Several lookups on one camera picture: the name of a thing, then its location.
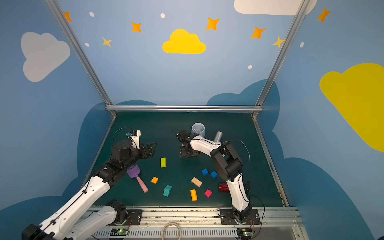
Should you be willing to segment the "lime green block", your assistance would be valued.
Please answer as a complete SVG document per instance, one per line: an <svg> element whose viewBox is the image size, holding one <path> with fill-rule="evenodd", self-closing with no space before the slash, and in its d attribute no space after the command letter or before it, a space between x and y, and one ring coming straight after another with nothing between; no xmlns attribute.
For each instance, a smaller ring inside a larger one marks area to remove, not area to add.
<svg viewBox="0 0 384 240"><path fill-rule="evenodd" d="M161 158L161 168L166 167L166 158Z"/></svg>

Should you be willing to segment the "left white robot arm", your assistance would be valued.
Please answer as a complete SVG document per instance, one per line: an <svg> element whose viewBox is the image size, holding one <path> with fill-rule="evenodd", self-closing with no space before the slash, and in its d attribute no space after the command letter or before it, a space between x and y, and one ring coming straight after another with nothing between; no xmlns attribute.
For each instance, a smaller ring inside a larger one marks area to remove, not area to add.
<svg viewBox="0 0 384 240"><path fill-rule="evenodd" d="M23 240L86 240L101 228L128 220L126 206L116 200L108 202L101 210L81 221L82 215L107 193L138 160L154 156L157 144L136 144L131 140L120 141L111 147L111 156L97 169L85 185L59 210L38 226L30 224Z"/></svg>

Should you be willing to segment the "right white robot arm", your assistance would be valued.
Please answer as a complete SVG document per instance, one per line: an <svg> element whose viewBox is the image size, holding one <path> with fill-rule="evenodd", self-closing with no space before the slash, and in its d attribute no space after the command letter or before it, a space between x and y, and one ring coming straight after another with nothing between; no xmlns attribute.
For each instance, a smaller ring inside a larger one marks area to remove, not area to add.
<svg viewBox="0 0 384 240"><path fill-rule="evenodd" d="M229 187L234 218L243 224L252 210L243 184L243 161L230 141L221 142L222 135L222 132L217 132L213 140L208 140L194 132L179 131L180 156L192 157L203 153L212 158L217 174Z"/></svg>

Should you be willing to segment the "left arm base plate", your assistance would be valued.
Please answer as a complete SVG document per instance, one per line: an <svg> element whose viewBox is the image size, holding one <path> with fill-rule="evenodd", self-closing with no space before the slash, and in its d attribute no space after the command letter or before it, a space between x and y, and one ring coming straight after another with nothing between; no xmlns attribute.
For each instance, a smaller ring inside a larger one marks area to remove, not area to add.
<svg viewBox="0 0 384 240"><path fill-rule="evenodd" d="M120 210L110 226L138 226L141 223L142 214L141 209Z"/></svg>

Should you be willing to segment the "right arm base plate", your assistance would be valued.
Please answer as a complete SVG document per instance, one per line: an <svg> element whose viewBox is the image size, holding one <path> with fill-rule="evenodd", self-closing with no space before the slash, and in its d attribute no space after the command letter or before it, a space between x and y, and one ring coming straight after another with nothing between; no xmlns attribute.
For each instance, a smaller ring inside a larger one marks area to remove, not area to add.
<svg viewBox="0 0 384 240"><path fill-rule="evenodd" d="M249 213L238 213L233 209L219 209L218 214L222 225L260 225L261 215L257 209L251 209Z"/></svg>

